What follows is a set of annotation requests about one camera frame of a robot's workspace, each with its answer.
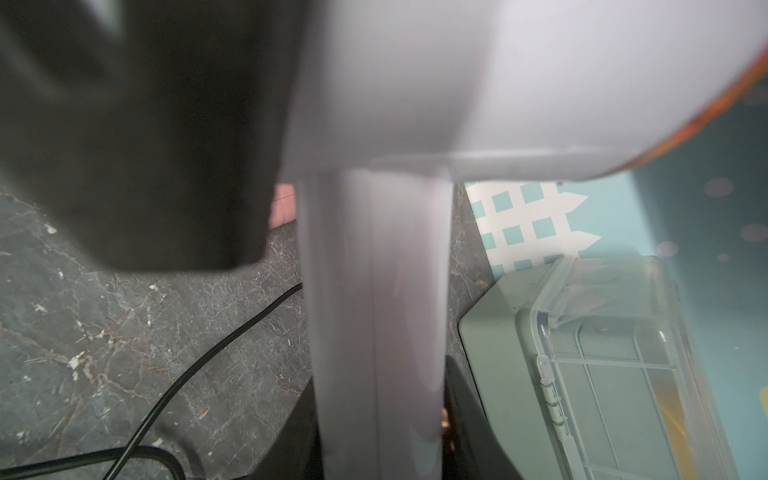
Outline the white hair dryer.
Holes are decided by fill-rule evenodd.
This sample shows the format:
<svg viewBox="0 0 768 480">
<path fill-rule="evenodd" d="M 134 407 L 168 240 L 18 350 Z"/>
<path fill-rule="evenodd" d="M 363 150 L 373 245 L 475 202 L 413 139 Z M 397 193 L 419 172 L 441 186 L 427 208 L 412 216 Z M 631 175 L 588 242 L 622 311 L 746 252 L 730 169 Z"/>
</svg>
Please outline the white hair dryer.
<svg viewBox="0 0 768 480">
<path fill-rule="evenodd" d="M 755 81 L 763 1 L 315 1 L 284 153 L 324 475 L 437 479 L 453 187 L 585 180 Z"/>
</svg>

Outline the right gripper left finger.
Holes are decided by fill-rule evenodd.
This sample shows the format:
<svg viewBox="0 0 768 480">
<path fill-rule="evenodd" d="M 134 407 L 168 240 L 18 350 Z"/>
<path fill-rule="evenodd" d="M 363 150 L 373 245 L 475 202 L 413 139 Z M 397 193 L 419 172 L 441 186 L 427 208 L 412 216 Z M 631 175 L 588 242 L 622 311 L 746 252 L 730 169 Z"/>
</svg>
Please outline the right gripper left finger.
<svg viewBox="0 0 768 480">
<path fill-rule="evenodd" d="M 100 264 L 259 261 L 305 1 L 5 1 L 1 170 Z"/>
</svg>

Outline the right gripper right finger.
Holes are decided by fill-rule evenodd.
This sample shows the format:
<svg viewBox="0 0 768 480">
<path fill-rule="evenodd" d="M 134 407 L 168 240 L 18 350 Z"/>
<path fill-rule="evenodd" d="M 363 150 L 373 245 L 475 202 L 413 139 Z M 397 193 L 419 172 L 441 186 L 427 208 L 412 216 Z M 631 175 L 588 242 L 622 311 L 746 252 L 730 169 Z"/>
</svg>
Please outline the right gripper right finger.
<svg viewBox="0 0 768 480">
<path fill-rule="evenodd" d="M 453 357 L 446 358 L 443 432 L 444 479 L 520 480 Z"/>
</svg>

